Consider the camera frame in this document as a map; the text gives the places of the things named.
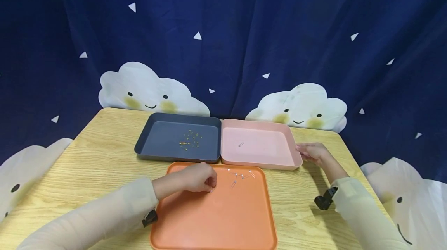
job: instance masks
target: yellow cheek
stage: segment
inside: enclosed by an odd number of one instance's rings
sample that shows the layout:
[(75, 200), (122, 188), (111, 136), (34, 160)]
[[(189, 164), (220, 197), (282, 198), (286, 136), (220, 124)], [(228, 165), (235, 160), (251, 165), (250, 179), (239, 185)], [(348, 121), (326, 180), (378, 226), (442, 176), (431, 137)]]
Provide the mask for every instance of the yellow cheek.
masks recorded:
[(288, 121), (289, 121), (289, 116), (286, 113), (278, 114), (273, 118), (274, 123), (287, 124)]
[(130, 109), (140, 109), (141, 104), (134, 98), (131, 97), (125, 97), (124, 103), (130, 108)]
[(177, 113), (177, 106), (171, 101), (163, 101), (160, 103), (162, 112)]
[(385, 192), (382, 194), (381, 201), (383, 203), (383, 207), (385, 208), (386, 212), (390, 215), (391, 218), (394, 217), (394, 214), (396, 212), (396, 196), (391, 194), (390, 192)]
[(312, 129), (321, 129), (323, 124), (323, 120), (320, 118), (311, 118), (307, 121), (306, 126)]

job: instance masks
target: cloud eye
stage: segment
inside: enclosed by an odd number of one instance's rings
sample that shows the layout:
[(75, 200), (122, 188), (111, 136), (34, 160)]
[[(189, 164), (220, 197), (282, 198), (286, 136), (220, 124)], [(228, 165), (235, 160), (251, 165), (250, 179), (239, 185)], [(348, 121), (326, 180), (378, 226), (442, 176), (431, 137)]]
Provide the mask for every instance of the cloud eye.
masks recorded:
[(20, 188), (20, 184), (16, 184), (12, 189), (11, 189), (11, 193), (14, 193), (15, 191), (17, 191)]

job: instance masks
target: tray rim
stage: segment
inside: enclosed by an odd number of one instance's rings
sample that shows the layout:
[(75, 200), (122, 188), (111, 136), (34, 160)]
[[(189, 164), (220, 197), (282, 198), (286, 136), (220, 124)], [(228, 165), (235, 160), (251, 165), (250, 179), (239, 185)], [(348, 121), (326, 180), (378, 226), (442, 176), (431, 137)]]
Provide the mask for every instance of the tray rim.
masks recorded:
[(223, 121), (222, 121), (222, 129), (221, 129), (222, 134), (220, 136), (220, 138), (221, 138), (221, 142), (220, 142), (220, 158), (222, 159), (222, 163), (223, 164), (240, 165), (240, 166), (254, 166), (254, 167), (259, 167), (259, 168), (263, 168), (263, 169), (285, 170), (285, 171), (294, 171), (297, 168), (299, 168), (301, 165), (303, 165), (303, 157), (301, 156), (301, 154), (299, 152), (297, 154), (298, 154), (301, 162), (300, 162), (300, 165), (297, 165), (297, 166), (278, 165), (278, 164), (264, 163), (264, 162), (263, 163), (250, 163), (250, 162), (239, 162), (239, 161), (228, 161), (228, 160), (226, 160), (224, 158), (223, 154), (222, 154), (222, 150), (224, 148), (224, 121), (244, 121), (244, 122), (256, 123), (256, 124), (275, 124), (276, 126), (283, 127), (285, 129), (285, 131), (287, 132), (287, 135), (291, 136), (291, 138), (294, 140), (294, 144), (296, 144), (295, 138), (294, 138), (293, 133), (292, 133), (292, 130), (286, 124), (274, 123), (274, 122), (268, 122), (268, 121), (253, 121), (253, 120), (241, 120), (241, 119), (232, 119), (232, 118), (223, 119)]
[[(166, 169), (166, 174), (165, 175), (167, 175), (167, 174), (169, 174), (169, 171), (174, 167), (174, 166), (176, 166), (176, 165), (182, 165), (182, 164), (188, 164), (189, 166), (190, 165), (194, 165), (195, 163), (194, 162), (182, 162), (182, 161), (180, 161), (180, 162), (173, 162), (173, 163), (171, 163), (170, 165), (169, 165), (169, 167)], [(277, 235), (277, 229), (276, 229), (276, 224), (275, 224), (275, 218), (274, 218), (274, 214), (273, 214), (273, 209), (272, 209), (272, 203), (271, 203), (271, 200), (270, 200), (270, 192), (269, 192), (269, 188), (268, 188), (268, 183), (267, 183), (267, 177), (265, 176), (265, 173), (264, 173), (264, 171), (262, 170), (262, 168), (260, 168), (260, 167), (256, 167), (256, 166), (243, 166), (243, 165), (232, 165), (232, 164), (210, 164), (210, 166), (211, 167), (213, 167), (213, 168), (218, 168), (218, 167), (228, 167), (228, 166), (232, 166), (232, 167), (243, 167), (244, 169), (248, 169), (248, 168), (251, 168), (251, 169), (254, 169), (254, 170), (257, 170), (257, 171), (260, 171), (260, 173), (261, 173), (261, 175), (262, 175), (262, 179), (263, 179), (263, 181), (264, 181), (264, 183), (265, 183), (265, 191), (267, 192), (267, 201), (268, 201), (268, 208), (269, 208), (269, 212), (270, 212), (270, 216), (271, 216), (271, 218), (272, 218), (272, 222), (273, 222), (273, 230), (274, 230), (274, 245), (273, 245), (273, 247), (271, 248), (271, 249), (269, 249), (269, 250), (275, 250), (275, 249), (277, 249), (277, 245), (278, 245), (278, 235)], [(157, 205), (157, 209), (158, 209), (158, 206), (160, 205), (160, 203), (163, 201), (164, 199), (161, 199), (160, 201), (159, 201), (159, 203), (158, 203), (158, 205)], [(152, 243), (152, 234), (153, 234), (153, 227), (152, 227), (152, 229), (151, 229), (151, 233), (149, 234), (149, 242), (150, 242), (150, 245), (151, 245), (151, 247), (154, 249), (154, 250), (172, 250), (172, 249), (168, 249), (168, 248), (157, 248), (155, 245), (153, 245), (153, 243)]]
[[(204, 119), (212, 119), (212, 120), (217, 120), (219, 121), (219, 125), (220, 125), (220, 150), (218, 151), (218, 156), (215, 159), (210, 159), (210, 160), (204, 160), (204, 159), (184, 159), (184, 158), (176, 158), (176, 157), (171, 157), (171, 156), (149, 156), (149, 155), (144, 155), (141, 154), (141, 150), (137, 150), (137, 146), (144, 144), (144, 140), (142, 138), (142, 134), (144, 133), (144, 130), (146, 129), (146, 127), (152, 122), (152, 120), (156, 119), (158, 116), (160, 117), (165, 117), (165, 116), (184, 116), (184, 117), (194, 117), (194, 118), (204, 118)], [(133, 151), (137, 154), (137, 158), (141, 159), (141, 160), (146, 160), (146, 161), (164, 161), (164, 162), (206, 162), (209, 164), (215, 164), (219, 161), (221, 155), (222, 155), (222, 121), (217, 118), (217, 117), (203, 117), (203, 116), (195, 116), (195, 115), (188, 115), (188, 114), (177, 114), (177, 113), (167, 113), (167, 112), (154, 112), (151, 113), (149, 115), (149, 117), (147, 118), (146, 123), (144, 124), (144, 126), (141, 129), (141, 133), (138, 136), (138, 139), (135, 143), (135, 146), (133, 147)]]

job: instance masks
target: square tray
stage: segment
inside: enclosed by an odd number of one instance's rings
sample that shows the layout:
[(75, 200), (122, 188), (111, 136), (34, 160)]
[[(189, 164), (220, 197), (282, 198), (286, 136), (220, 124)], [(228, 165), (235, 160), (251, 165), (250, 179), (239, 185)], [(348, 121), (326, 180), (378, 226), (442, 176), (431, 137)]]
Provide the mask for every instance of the square tray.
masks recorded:
[(286, 124), (225, 119), (222, 121), (222, 162), (293, 171), (303, 164)]
[[(188, 165), (191, 164), (173, 163), (167, 173)], [(212, 192), (184, 191), (160, 201), (158, 221), (150, 235), (152, 247), (156, 250), (274, 250), (276, 229), (262, 170), (211, 166), (217, 173), (217, 186)], [(242, 179), (242, 174), (250, 177)]]
[(156, 112), (147, 119), (135, 153), (145, 160), (215, 163), (220, 157), (221, 128), (220, 119), (214, 117)]

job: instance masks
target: cloud mouth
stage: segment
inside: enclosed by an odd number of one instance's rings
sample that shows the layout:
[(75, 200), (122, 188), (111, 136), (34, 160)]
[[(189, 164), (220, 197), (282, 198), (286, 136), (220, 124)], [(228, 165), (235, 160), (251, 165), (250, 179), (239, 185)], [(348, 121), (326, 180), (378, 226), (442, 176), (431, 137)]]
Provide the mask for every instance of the cloud mouth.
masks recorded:
[(411, 242), (409, 242), (408, 240), (406, 240), (406, 238), (404, 238), (404, 235), (402, 234), (402, 232), (400, 231), (400, 226), (399, 224), (397, 224), (397, 229), (399, 230), (400, 235), (402, 236), (402, 238), (405, 240), (406, 243), (408, 243), (409, 245), (413, 245)]

